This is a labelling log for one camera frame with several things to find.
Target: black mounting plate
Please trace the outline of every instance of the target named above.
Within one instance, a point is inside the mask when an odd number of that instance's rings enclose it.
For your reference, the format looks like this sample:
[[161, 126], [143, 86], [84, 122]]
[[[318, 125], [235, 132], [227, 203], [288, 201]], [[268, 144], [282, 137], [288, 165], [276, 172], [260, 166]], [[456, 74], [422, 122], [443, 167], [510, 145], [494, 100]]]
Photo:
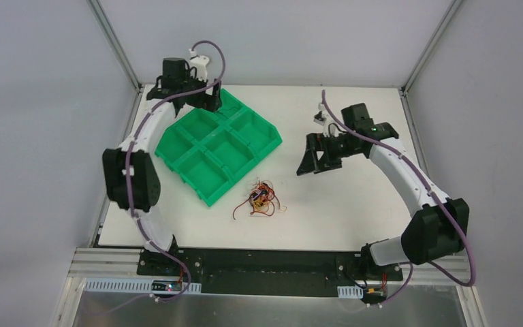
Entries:
[[[402, 281], [397, 265], [361, 274], [359, 251], [177, 248], [174, 253], [208, 294], [337, 297], [337, 287], [354, 285], [353, 280], [381, 281], [386, 273], [388, 281]], [[179, 276], [180, 271], [164, 255], [142, 250], [137, 274]]]

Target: tangled wires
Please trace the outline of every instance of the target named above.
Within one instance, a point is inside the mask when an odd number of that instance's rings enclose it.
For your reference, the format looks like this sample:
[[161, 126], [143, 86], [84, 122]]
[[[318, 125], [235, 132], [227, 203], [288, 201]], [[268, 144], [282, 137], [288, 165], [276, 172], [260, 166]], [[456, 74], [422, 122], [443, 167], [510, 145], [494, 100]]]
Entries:
[[274, 192], [274, 185], [270, 181], [258, 180], [256, 184], [254, 184], [254, 188], [250, 192], [248, 198], [234, 209], [234, 213], [232, 214], [234, 220], [236, 220], [236, 210], [246, 204], [246, 202], [249, 202], [252, 209], [249, 213], [250, 215], [261, 213], [262, 215], [271, 217], [276, 212], [276, 206], [280, 211], [286, 211], [287, 209], [286, 206], [280, 205], [279, 199]]

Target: white wall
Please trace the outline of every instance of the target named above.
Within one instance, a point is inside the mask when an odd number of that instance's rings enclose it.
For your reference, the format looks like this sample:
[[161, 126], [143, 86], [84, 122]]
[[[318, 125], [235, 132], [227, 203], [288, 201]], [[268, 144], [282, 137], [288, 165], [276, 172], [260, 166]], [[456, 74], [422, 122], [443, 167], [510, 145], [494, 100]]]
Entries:
[[133, 88], [86, 1], [0, 0], [0, 326], [48, 326]]
[[[101, 4], [142, 82], [155, 81], [164, 57], [185, 57], [180, 49], [207, 39], [226, 54], [226, 84], [387, 87], [406, 82], [450, 1], [102, 0]], [[204, 48], [219, 62], [214, 50]]]
[[491, 326], [523, 326], [523, 1], [467, 1], [410, 92], [430, 175], [471, 209]]

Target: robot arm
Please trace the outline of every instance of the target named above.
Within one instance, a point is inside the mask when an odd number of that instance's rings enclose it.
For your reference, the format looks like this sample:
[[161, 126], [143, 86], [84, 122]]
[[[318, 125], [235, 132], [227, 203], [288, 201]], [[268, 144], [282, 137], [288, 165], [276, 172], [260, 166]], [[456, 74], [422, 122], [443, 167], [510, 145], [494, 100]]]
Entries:
[[[390, 145], [398, 149], [402, 155], [407, 154], [394, 128], [388, 123], [374, 124], [365, 104], [342, 109], [342, 116], [344, 124], [357, 133]], [[318, 152], [323, 152], [319, 159]], [[343, 132], [337, 136], [332, 133], [308, 134], [306, 152], [297, 175], [309, 172], [318, 174], [341, 168], [342, 158], [360, 153], [372, 160], [388, 177], [404, 200], [412, 218], [401, 236], [362, 248], [362, 258], [365, 259], [363, 261], [371, 266], [366, 270], [401, 262], [423, 264], [464, 249], [455, 229], [446, 219], [438, 203], [427, 194], [416, 173], [401, 159], [401, 155], [398, 156], [382, 146]], [[469, 217], [466, 202], [463, 199], [452, 200], [425, 174], [422, 173], [422, 176], [430, 183], [437, 198], [466, 234]]]
[[[145, 239], [153, 240], [155, 244], [166, 250], [170, 248], [174, 237], [156, 206], [161, 195], [161, 185], [151, 155], [155, 152], [164, 131], [175, 121], [179, 110], [185, 104], [211, 112], [221, 107], [218, 83], [212, 88], [211, 94], [202, 91], [177, 97], [150, 111], [155, 104], [167, 97], [200, 90], [207, 85], [206, 66], [209, 58], [197, 56], [193, 50], [190, 50], [190, 57], [189, 62], [181, 58], [163, 60], [163, 74], [157, 78], [155, 86], [147, 94], [148, 107], [145, 118], [140, 124], [141, 130], [133, 130], [116, 149], [106, 149], [103, 153], [108, 197], [111, 201], [117, 202], [119, 208], [129, 211], [125, 157], [131, 141], [135, 140], [129, 168], [134, 211], [137, 218], [146, 226], [141, 230], [141, 233], [147, 236]], [[150, 251], [157, 251], [149, 243], [145, 244], [145, 247]]]

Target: green plastic bin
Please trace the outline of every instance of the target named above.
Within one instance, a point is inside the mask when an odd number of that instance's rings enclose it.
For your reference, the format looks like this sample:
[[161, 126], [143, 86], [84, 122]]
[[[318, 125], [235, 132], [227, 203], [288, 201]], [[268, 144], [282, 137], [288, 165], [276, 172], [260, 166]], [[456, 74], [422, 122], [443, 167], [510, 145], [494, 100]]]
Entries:
[[217, 112], [193, 109], [169, 126], [155, 154], [212, 206], [282, 143], [276, 127], [225, 89]]

